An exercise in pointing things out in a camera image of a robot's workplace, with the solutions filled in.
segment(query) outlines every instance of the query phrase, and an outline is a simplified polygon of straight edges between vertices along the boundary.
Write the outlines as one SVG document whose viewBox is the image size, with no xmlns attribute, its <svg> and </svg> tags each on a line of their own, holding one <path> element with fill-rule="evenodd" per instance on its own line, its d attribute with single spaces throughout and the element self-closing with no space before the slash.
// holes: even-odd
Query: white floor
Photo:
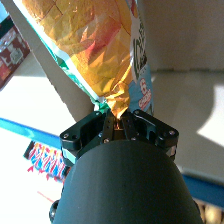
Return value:
<svg viewBox="0 0 224 224">
<path fill-rule="evenodd" d="M 60 199 L 62 184 L 37 171 L 28 172 L 31 162 L 23 158 L 30 139 L 0 128 L 2 224 L 50 223 L 52 201 Z"/>
<path fill-rule="evenodd" d="M 0 91 L 0 117 L 59 135 L 75 122 L 32 54 Z M 50 223 L 52 201 L 62 184 L 28 172 L 23 158 L 30 139 L 0 128 L 0 223 Z"/>
<path fill-rule="evenodd" d="M 224 184 L 224 73 L 153 74 L 155 117 L 179 131 L 175 163 Z"/>
<path fill-rule="evenodd" d="M 75 123 L 32 53 L 0 91 L 0 117 L 55 135 Z"/>
</svg>

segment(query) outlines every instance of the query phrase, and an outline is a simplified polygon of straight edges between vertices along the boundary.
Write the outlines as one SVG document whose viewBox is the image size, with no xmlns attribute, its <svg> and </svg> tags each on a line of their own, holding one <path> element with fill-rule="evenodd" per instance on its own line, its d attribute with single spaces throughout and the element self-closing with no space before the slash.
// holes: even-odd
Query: chip bag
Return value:
<svg viewBox="0 0 224 224">
<path fill-rule="evenodd" d="M 127 108 L 152 114 L 146 38 L 135 0 L 19 1 L 95 102 L 106 99 L 117 118 Z"/>
</svg>

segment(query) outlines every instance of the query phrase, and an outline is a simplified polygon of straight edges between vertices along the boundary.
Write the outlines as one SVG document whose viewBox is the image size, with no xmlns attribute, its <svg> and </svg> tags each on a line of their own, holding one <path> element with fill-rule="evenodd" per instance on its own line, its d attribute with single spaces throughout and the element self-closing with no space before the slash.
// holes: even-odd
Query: white wall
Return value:
<svg viewBox="0 0 224 224">
<path fill-rule="evenodd" d="M 224 1 L 138 2 L 152 70 L 224 69 Z"/>
</svg>

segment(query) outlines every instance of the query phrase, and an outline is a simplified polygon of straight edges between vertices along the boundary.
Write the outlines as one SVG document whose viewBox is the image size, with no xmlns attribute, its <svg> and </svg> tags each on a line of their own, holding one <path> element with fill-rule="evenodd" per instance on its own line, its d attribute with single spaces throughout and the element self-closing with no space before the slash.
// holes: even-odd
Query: black cylinder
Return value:
<svg viewBox="0 0 224 224">
<path fill-rule="evenodd" d="M 173 161 L 140 141 L 91 149 L 72 167 L 54 224 L 203 223 Z"/>
</svg>

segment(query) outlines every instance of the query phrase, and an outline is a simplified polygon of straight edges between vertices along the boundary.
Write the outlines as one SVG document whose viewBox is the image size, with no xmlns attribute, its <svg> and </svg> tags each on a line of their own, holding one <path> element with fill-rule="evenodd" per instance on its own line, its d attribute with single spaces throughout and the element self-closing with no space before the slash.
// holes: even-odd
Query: metal screw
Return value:
<svg viewBox="0 0 224 224">
<path fill-rule="evenodd" d="M 171 131 L 169 131 L 169 134 L 170 134 L 170 135 L 175 135 L 175 131 L 172 131 L 172 130 L 171 130 Z"/>
<path fill-rule="evenodd" d="M 108 143 L 110 140 L 109 140 L 109 138 L 105 138 L 104 140 L 103 140 L 103 143 Z"/>
<path fill-rule="evenodd" d="M 69 136 L 68 133 L 64 134 L 64 138 L 68 138 L 68 136 Z"/>
</svg>

